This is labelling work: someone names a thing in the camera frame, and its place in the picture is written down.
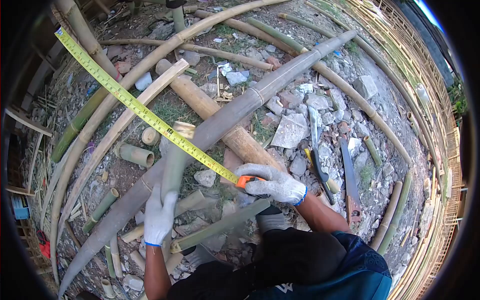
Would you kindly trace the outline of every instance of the green bamboo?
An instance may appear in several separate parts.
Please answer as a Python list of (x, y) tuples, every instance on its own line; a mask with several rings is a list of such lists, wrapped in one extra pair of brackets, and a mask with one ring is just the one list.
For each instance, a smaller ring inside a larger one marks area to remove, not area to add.
[(100, 204), (96, 207), (93, 213), (89, 216), (85, 222), (82, 230), (84, 234), (87, 234), (93, 226), (100, 220), (105, 211), (112, 205), (112, 203), (118, 198), (119, 192), (116, 189), (110, 189), (108, 193), (103, 197)]
[(258, 199), (249, 206), (242, 208), (236, 213), (231, 214), (228, 217), (201, 229), (200, 231), (197, 231), (184, 238), (174, 240), (171, 243), (170, 251), (172, 253), (177, 253), (198, 245), (206, 238), (234, 228), (245, 220), (248, 220), (259, 212), (265, 210), (269, 206), (270, 202), (267, 199)]
[(113, 267), (112, 252), (110, 250), (110, 242), (105, 245), (105, 256), (107, 259), (108, 274), (110, 277), (115, 278), (115, 268)]
[(365, 142), (365, 145), (367, 145), (367, 148), (370, 151), (370, 154), (372, 155), (372, 158), (373, 158), (373, 161), (375, 162), (375, 165), (377, 167), (381, 166), (382, 165), (382, 159), (380, 158), (380, 155), (378, 155), (377, 149), (375, 149), (375, 145), (373, 144), (370, 137), (367, 135), (366, 137), (363, 138), (363, 141)]
[(82, 107), (82, 109), (78, 112), (75, 118), (67, 125), (65, 130), (63, 131), (62, 136), (60, 137), (59, 141), (55, 148), (52, 151), (52, 161), (58, 163), (65, 151), (67, 151), (70, 143), (73, 139), (78, 135), (78, 133), (82, 130), (84, 125), (87, 123), (88, 119), (92, 116), (95, 112), (96, 108), (102, 103), (103, 99), (108, 95), (108, 91), (101, 87), (99, 88), (91, 97), (88, 99), (87, 103)]
[(401, 216), (403, 215), (403, 209), (405, 208), (405, 203), (407, 202), (408, 193), (410, 192), (410, 187), (412, 184), (412, 177), (413, 171), (409, 170), (407, 174), (405, 174), (405, 179), (403, 180), (403, 187), (402, 192), (400, 193), (400, 197), (398, 199), (398, 204), (396, 205), (395, 212), (392, 217), (392, 221), (388, 226), (387, 232), (385, 233), (384, 239), (380, 243), (377, 252), (380, 255), (384, 255), (385, 251), (390, 245), (393, 236), (396, 234), (396, 229), (398, 227), (398, 222), (400, 221)]

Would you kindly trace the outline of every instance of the bamboo debris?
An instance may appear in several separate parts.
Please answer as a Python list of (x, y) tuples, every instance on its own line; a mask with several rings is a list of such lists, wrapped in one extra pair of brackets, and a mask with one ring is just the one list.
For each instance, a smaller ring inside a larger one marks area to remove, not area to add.
[[(154, 46), (161, 46), (166, 43), (166, 41), (161, 41), (161, 40), (154, 40), (154, 39), (145, 39), (145, 38), (129, 38), (129, 39), (113, 39), (113, 40), (108, 40), (108, 41), (99, 41), (101, 45), (118, 45), (118, 44), (141, 44), (141, 45), (154, 45)], [(193, 44), (182, 44), (178, 46), (178, 48), (187, 50), (187, 51), (192, 51), (192, 52), (197, 52), (197, 53), (202, 53), (202, 54), (207, 54), (211, 55), (213, 57), (221, 57), (226, 60), (233, 60), (233, 61), (238, 61), (241, 63), (249, 64), (251, 66), (254, 66), (256, 68), (266, 70), (266, 71), (271, 71), (273, 68), (272, 64), (262, 62), (259, 60), (254, 60), (249, 57), (240, 55), (240, 54), (234, 54), (230, 52), (225, 52), (217, 49), (212, 49), (212, 48), (207, 48), (207, 47), (202, 47), (198, 45), (193, 45)]]

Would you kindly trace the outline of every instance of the tape measure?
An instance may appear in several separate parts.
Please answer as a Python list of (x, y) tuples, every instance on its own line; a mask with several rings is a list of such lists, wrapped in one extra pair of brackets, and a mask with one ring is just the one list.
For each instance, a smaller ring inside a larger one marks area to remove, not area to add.
[(131, 109), (137, 116), (147, 122), (161, 135), (168, 138), (172, 143), (176, 144), (180, 149), (191, 155), (193, 158), (206, 165), (218, 175), (225, 179), (237, 183), (239, 178), (230, 170), (217, 163), (210, 156), (205, 154), (202, 150), (195, 147), (189, 140), (181, 136), (178, 132), (173, 130), (162, 119), (157, 117), (145, 105), (140, 103), (134, 96), (132, 96), (123, 86), (115, 81), (107, 72), (105, 72), (89, 55), (84, 51), (72, 37), (60, 27), (55, 32), (55, 36), (65, 46), (65, 48), (73, 55), (73, 57), (87, 70), (104, 88), (112, 93), (126, 107)]

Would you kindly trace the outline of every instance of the hand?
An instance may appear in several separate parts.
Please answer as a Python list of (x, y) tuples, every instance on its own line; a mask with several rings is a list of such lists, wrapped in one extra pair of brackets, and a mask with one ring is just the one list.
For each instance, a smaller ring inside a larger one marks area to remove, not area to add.
[(161, 247), (163, 239), (172, 230), (177, 198), (176, 192), (168, 192), (162, 205), (160, 183), (153, 187), (152, 194), (145, 205), (145, 244)]
[(245, 185), (245, 191), (252, 195), (270, 194), (278, 202), (299, 205), (307, 194), (305, 184), (271, 166), (245, 164), (234, 173), (237, 176), (258, 176), (266, 180), (252, 181)]

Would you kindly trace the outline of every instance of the bamboo offcut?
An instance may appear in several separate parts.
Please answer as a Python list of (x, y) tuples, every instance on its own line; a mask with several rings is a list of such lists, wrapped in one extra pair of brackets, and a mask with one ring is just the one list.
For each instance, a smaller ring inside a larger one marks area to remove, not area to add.
[(385, 233), (385, 236), (380, 243), (380, 246), (378, 246), (377, 252), (380, 255), (384, 255), (388, 245), (390, 245), (390, 242), (392, 241), (393, 236), (396, 234), (396, 229), (398, 227), (398, 222), (400, 221), (400, 218), (403, 214), (403, 209), (405, 208), (405, 203), (407, 202), (408, 198), (408, 193), (410, 192), (410, 187), (412, 184), (412, 177), (413, 177), (413, 171), (409, 170), (407, 174), (405, 174), (405, 179), (403, 181), (403, 187), (402, 187), (402, 192), (400, 193), (400, 197), (398, 199), (398, 204), (396, 206), (395, 212), (392, 217), (392, 221), (390, 222), (390, 225), (388, 226), (388, 229)]
[(388, 203), (387, 210), (385, 210), (382, 223), (377, 229), (375, 236), (370, 244), (370, 247), (375, 251), (378, 250), (380, 243), (384, 239), (385, 233), (387, 232), (388, 226), (392, 221), (393, 213), (396, 209), (398, 203), (398, 197), (400, 196), (400, 191), (402, 190), (403, 183), (401, 181), (396, 181), (395, 186), (393, 187), (392, 195), (390, 196), (390, 202)]
[(87, 234), (87, 232), (93, 228), (93, 226), (100, 220), (106, 210), (118, 198), (118, 196), (119, 192), (116, 189), (110, 189), (108, 191), (82, 227), (84, 234)]

